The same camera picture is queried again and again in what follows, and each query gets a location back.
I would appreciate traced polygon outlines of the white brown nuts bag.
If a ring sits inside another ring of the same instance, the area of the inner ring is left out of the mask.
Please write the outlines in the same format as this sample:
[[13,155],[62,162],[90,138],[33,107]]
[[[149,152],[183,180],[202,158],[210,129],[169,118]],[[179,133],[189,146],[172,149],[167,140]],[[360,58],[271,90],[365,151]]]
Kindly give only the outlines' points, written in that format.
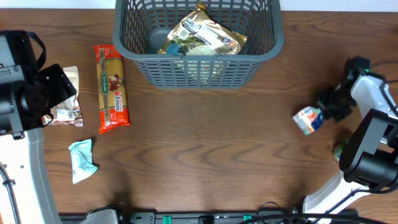
[[63,68],[64,73],[71,81],[76,90],[76,94],[69,97],[62,103],[54,106],[50,112],[53,114],[53,119],[49,115],[42,117],[44,124],[52,125],[72,125],[82,127],[84,125],[83,115],[81,112],[79,97],[79,73],[77,66]]

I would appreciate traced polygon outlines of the Kleenex tissue multipack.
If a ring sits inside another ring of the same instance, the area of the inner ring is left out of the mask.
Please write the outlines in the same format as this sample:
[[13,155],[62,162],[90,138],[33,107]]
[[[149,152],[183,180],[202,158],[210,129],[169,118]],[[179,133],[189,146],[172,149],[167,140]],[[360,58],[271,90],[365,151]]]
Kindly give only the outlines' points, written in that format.
[[293,120],[302,130],[304,135],[314,133],[319,130],[323,124],[323,113],[319,108],[306,106],[293,116]]

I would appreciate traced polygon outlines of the green lid jar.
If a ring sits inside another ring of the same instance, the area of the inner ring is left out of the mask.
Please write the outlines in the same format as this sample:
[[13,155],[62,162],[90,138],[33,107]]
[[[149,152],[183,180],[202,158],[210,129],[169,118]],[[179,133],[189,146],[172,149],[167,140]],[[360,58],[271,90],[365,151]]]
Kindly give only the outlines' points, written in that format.
[[333,148],[333,157],[337,162],[340,161],[341,153],[343,152],[344,147],[344,144],[339,144]]

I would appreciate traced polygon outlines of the orange spaghetti packet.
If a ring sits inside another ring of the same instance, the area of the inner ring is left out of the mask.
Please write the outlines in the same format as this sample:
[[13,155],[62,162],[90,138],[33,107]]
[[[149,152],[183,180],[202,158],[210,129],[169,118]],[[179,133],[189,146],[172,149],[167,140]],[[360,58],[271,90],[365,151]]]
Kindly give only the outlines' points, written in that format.
[[99,132],[104,134],[119,126],[129,126],[123,56],[113,45],[95,45],[99,96]]

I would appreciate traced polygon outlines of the grey plastic basket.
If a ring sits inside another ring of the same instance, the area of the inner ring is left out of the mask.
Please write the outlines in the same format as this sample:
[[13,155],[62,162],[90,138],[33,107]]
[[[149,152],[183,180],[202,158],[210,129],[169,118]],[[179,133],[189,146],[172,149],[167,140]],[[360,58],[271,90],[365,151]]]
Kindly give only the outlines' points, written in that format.
[[284,44],[278,0],[117,0],[113,44],[159,88],[245,85]]

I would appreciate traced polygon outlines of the gold foil snack bag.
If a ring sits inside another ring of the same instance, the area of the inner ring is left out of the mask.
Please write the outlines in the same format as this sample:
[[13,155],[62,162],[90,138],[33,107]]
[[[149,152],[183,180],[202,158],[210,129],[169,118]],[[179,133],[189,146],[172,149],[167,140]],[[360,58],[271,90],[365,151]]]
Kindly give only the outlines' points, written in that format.
[[233,32],[213,21],[206,6],[198,2],[167,35],[158,54],[170,55],[236,55],[248,37]]

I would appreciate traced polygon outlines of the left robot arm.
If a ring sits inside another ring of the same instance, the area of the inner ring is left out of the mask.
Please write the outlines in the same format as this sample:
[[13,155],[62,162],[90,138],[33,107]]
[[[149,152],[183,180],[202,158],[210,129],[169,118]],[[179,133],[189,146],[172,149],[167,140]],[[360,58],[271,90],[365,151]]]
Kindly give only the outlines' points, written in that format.
[[1,218],[61,223],[44,160],[44,116],[76,94],[62,67],[44,68],[47,51],[33,32],[1,31]]

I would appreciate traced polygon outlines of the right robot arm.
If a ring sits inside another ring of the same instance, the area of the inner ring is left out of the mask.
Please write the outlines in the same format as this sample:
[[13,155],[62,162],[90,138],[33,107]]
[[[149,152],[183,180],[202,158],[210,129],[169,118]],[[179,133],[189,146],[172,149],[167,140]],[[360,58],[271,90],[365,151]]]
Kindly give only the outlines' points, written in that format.
[[324,120],[339,122],[358,107],[363,117],[353,135],[335,149],[339,171],[319,190],[304,198],[300,213],[314,214],[311,223],[331,223],[355,200],[369,194],[397,190],[397,104],[389,93],[390,81],[371,71],[370,61],[348,59],[344,80],[319,92],[314,106],[294,115],[305,134]]

